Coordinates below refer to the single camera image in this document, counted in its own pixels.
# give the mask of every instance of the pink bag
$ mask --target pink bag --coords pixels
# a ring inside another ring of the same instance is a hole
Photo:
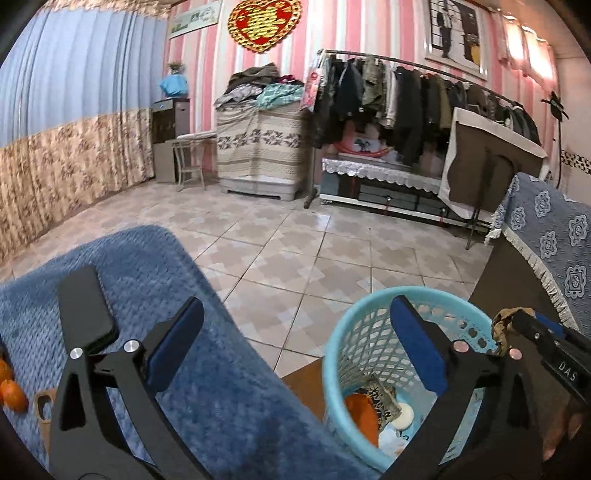
[[[322,78],[322,67],[326,58],[326,50],[323,50],[318,62],[314,61],[310,65],[306,85],[304,86],[304,95],[301,97],[300,110],[308,109],[314,112],[314,105],[316,104],[316,97],[318,96],[318,88]]]

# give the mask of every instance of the window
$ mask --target window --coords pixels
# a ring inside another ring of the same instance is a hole
[[[501,62],[524,76],[532,77],[544,90],[555,89],[554,59],[550,45],[535,31],[523,26],[512,15],[497,15]]]

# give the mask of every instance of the orange cloth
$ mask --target orange cloth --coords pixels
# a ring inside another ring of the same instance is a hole
[[[345,405],[357,428],[365,437],[378,446],[378,414],[374,410],[372,401],[361,393],[354,393],[345,399]]]

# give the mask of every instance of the plastic basket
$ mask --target plastic basket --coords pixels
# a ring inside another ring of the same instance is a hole
[[[427,391],[390,324],[390,304],[405,295],[424,320],[438,324],[450,340],[465,340],[477,352],[496,349],[491,319],[450,293],[426,287],[394,287],[377,291],[353,305],[335,327],[323,360],[326,400],[324,422],[348,449],[371,467],[385,472],[394,462],[369,443],[358,430],[343,399],[360,387],[365,375],[375,374],[394,385],[400,401],[414,410],[414,422],[404,432],[412,439],[437,396]],[[482,402],[483,389],[475,390],[466,414],[442,463],[462,452]]]

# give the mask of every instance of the blue plush blanket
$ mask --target blue plush blanket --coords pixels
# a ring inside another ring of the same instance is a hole
[[[222,479],[374,479],[342,450],[251,348],[199,268],[168,231],[145,226],[78,247],[0,288],[0,337],[29,399],[58,386],[66,353],[56,287],[69,272],[96,266],[118,323],[119,339],[143,338],[191,295],[204,305],[203,330],[169,389],[162,410],[189,449]],[[135,455],[149,460],[121,397],[115,413]],[[7,416],[47,465],[35,416]]]

